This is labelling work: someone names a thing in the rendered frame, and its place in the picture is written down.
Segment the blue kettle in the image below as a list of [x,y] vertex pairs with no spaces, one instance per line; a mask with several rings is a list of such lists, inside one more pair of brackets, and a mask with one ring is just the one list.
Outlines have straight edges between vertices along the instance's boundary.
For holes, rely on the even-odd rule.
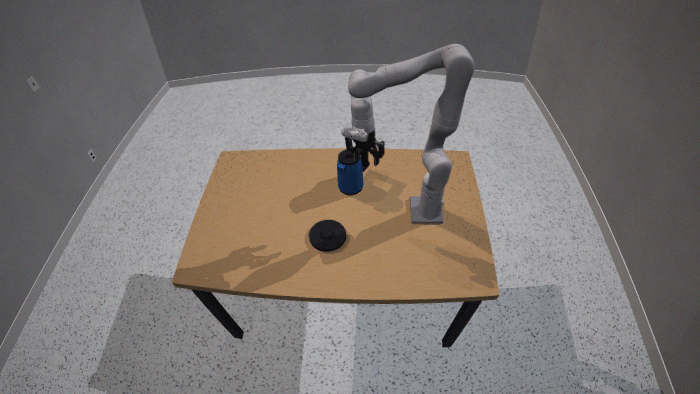
[[357,150],[359,152],[357,161],[354,161],[352,152],[347,149],[341,151],[338,155],[338,188],[340,192],[346,195],[356,195],[362,191],[364,185],[363,172],[370,165],[368,151],[361,150],[360,148]]

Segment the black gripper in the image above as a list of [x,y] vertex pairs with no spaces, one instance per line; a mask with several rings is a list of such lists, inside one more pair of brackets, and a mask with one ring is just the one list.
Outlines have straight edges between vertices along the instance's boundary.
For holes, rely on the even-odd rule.
[[[379,164],[379,158],[381,159],[384,155],[383,151],[385,151],[385,142],[384,141],[381,141],[381,142],[376,141],[375,129],[371,133],[368,133],[368,135],[369,135],[369,140],[367,142],[360,142],[358,140],[354,140],[354,139],[350,139],[350,138],[345,137],[346,148],[348,151],[352,152],[354,161],[358,160],[358,150],[357,150],[358,147],[360,149],[364,149],[364,150],[369,151],[369,153],[372,154],[374,157],[374,166],[377,166]],[[356,144],[355,147],[353,147],[353,145],[352,145],[352,140]],[[376,147],[376,145],[377,145],[377,147]],[[379,151],[377,150],[377,148],[379,149]],[[383,153],[383,155],[382,155],[382,153]]]

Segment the black round disk with center stud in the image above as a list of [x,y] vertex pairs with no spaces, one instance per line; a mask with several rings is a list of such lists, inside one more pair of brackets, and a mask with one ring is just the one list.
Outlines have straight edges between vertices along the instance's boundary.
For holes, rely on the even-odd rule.
[[311,245],[319,251],[334,251],[344,244],[346,230],[338,221],[322,220],[310,229],[309,240]]

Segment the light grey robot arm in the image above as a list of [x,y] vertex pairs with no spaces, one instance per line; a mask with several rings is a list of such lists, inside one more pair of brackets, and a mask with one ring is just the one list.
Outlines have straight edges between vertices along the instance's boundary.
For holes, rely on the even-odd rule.
[[375,129],[371,96],[438,68],[446,69],[445,88],[435,104],[429,137],[422,154],[422,162],[428,172],[423,177],[419,213],[426,219],[440,216],[442,210],[444,189],[452,169],[443,146],[445,139],[458,127],[474,72],[474,60],[468,50],[463,45],[451,44],[406,61],[382,66],[371,75],[364,70],[353,71],[348,80],[352,127],[341,130],[344,137],[368,141],[368,133]]

